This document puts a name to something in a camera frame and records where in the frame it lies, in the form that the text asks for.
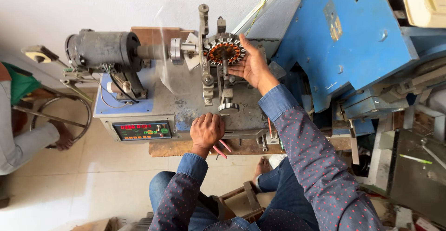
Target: right hand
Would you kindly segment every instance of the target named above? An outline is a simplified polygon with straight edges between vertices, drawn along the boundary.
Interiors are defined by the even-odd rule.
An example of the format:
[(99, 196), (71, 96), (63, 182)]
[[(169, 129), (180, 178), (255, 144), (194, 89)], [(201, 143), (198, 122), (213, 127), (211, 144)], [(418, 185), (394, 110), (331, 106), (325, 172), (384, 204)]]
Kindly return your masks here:
[(270, 72), (260, 51), (249, 43), (245, 35), (240, 34), (239, 38), (247, 54), (237, 64), (230, 65), (228, 73), (246, 79), (254, 88), (259, 89), (262, 95), (265, 95), (278, 85), (279, 81)]
[(207, 113), (196, 118), (190, 127), (192, 153), (206, 159), (212, 146), (224, 136), (224, 128), (225, 123), (218, 114)]

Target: red pliers handle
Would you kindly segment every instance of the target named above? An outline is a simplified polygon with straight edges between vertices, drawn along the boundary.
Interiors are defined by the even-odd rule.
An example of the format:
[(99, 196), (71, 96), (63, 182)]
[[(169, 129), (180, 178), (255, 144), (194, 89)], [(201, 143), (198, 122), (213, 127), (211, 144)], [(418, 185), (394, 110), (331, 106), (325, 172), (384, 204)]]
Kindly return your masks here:
[[(220, 140), (220, 143), (223, 144), (224, 147), (226, 147), (226, 149), (229, 152), (232, 152), (232, 150), (229, 148), (229, 146), (226, 145), (226, 143), (224, 141)], [(223, 158), (227, 159), (227, 156), (225, 154), (223, 154), (222, 151), (220, 151), (220, 149), (217, 146), (214, 145), (214, 149), (215, 149), (215, 151), (217, 151), (217, 153), (219, 153), (221, 156), (223, 156)]]

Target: white pants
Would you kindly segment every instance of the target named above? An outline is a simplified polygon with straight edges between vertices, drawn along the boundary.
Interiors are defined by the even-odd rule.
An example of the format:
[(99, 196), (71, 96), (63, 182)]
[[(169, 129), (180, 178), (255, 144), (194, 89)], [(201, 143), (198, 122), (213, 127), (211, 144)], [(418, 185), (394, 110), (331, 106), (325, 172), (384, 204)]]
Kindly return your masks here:
[(42, 148), (59, 140), (51, 123), (13, 137), (11, 126), (11, 81), (0, 82), (0, 175), (16, 171)]

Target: digital counter display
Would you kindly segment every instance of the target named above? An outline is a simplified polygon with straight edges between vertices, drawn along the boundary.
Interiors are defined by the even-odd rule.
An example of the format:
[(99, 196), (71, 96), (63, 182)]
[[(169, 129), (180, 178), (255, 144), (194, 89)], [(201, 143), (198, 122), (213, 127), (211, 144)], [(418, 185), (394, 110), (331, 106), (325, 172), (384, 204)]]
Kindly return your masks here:
[(172, 133), (168, 122), (115, 123), (113, 128), (121, 141), (170, 139)]

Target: hand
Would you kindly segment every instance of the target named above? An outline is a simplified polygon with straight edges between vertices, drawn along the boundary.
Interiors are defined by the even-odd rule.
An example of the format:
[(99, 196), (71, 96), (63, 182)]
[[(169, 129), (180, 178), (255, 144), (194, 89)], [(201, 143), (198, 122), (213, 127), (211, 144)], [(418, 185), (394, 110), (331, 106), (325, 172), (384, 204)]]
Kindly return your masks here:
[(209, 150), (224, 136), (224, 121), (218, 114), (207, 113), (192, 122), (192, 153), (206, 159)]
[(240, 34), (239, 38), (247, 54), (243, 57), (243, 60), (229, 66), (228, 73), (243, 77), (254, 88), (259, 89), (262, 95), (265, 95), (274, 86), (278, 85), (279, 81), (269, 71), (260, 51), (249, 43), (245, 35)]
[(48, 122), (53, 124), (59, 132), (60, 137), (59, 140), (56, 141), (57, 150), (63, 151), (70, 149), (73, 145), (73, 135), (68, 131), (65, 124), (52, 119), (48, 120)]

